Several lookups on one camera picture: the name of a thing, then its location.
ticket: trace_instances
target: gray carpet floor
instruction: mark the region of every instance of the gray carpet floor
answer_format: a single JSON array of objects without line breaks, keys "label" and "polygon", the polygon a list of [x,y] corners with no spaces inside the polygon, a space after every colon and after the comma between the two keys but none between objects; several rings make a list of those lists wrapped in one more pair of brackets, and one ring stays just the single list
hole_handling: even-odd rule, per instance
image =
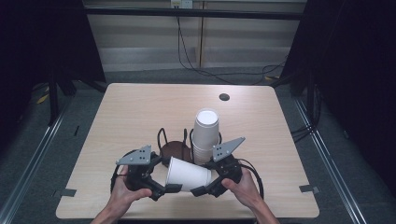
[{"label": "gray carpet floor", "polygon": [[[271,81],[262,79],[261,68],[212,68],[213,74],[228,74],[218,77],[198,74],[186,69],[153,70],[140,72],[107,73],[107,84],[114,82],[131,83],[191,83],[191,84],[238,84],[268,85]],[[279,69],[268,74],[278,76]],[[76,82],[77,94],[65,111],[64,120],[56,133],[44,160],[28,189],[12,223],[90,223],[90,220],[61,220],[55,216],[60,201],[52,194],[56,189],[64,189],[78,154],[92,125],[96,111],[104,96],[83,83]],[[18,134],[11,139],[7,153],[0,159],[0,206],[15,188],[19,177],[34,154],[42,136],[47,130],[50,105],[47,100],[37,105],[35,102],[43,90],[32,93],[32,100],[18,127]],[[304,126],[300,113],[290,95],[288,85],[276,88],[276,94],[291,131]],[[60,105],[68,98],[60,94]],[[356,145],[345,138],[342,127],[324,104],[318,130],[332,153],[340,173],[351,193],[356,198],[368,223],[394,223],[396,220],[396,200],[375,171],[362,158]],[[282,218],[282,223],[353,223],[344,203],[321,160],[311,137],[308,135],[296,144],[306,175],[312,186],[320,189],[315,197],[320,214],[313,219]],[[136,221],[134,223],[175,223],[167,221]]]}]

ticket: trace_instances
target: light wood surface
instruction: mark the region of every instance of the light wood surface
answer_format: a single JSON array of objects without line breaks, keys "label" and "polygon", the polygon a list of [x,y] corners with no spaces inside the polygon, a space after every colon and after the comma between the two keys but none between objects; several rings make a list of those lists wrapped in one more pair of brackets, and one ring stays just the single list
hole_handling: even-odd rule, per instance
[{"label": "light wood surface", "polygon": [[[231,99],[221,101],[227,93]],[[67,184],[74,197],[62,197],[59,218],[93,218],[109,198],[115,161],[132,149],[152,145],[159,154],[157,133],[165,128],[168,141],[181,141],[193,128],[201,108],[219,113],[223,142],[245,136],[234,156],[258,170],[265,201],[276,217],[316,217],[318,206],[307,185],[304,168],[292,141],[275,91],[270,87],[219,85],[111,84]],[[164,185],[167,168],[157,165],[153,179]],[[251,218],[253,214],[230,191],[215,198],[195,198],[188,192],[165,194],[134,202],[124,218],[217,219]]]}]

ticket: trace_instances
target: brown coaster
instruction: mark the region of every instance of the brown coaster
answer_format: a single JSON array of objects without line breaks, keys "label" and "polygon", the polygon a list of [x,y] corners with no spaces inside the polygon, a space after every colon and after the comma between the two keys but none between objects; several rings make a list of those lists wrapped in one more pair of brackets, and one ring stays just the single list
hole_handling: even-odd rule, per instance
[{"label": "brown coaster", "polygon": [[168,167],[171,157],[175,157],[179,160],[183,160],[189,163],[192,163],[191,158],[191,149],[187,146],[183,147],[184,150],[184,157],[181,158],[181,148],[183,143],[179,141],[172,141],[168,142],[167,144],[163,145],[161,148],[161,152],[163,153],[163,165]]}]

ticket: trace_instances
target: tape piece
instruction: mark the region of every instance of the tape piece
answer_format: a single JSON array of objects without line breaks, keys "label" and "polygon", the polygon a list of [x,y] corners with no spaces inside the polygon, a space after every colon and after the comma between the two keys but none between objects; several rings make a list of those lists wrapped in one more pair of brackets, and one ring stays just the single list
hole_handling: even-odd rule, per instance
[{"label": "tape piece", "polygon": [[301,193],[307,193],[309,191],[312,191],[314,194],[320,193],[320,190],[318,187],[312,187],[311,185],[300,186],[300,191],[301,191]]},{"label": "tape piece", "polygon": [[62,196],[74,197],[76,189],[57,189],[53,192],[52,197],[62,198]]}]

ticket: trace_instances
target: person's right hand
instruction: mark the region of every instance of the person's right hand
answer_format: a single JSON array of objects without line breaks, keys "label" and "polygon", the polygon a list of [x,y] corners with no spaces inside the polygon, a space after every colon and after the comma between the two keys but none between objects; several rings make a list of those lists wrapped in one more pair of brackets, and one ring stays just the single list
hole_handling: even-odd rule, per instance
[{"label": "person's right hand", "polygon": [[226,189],[229,189],[241,204],[248,208],[252,208],[259,201],[262,201],[262,197],[257,191],[251,173],[246,168],[242,168],[242,178],[239,184],[228,178],[223,179],[221,184]]}]

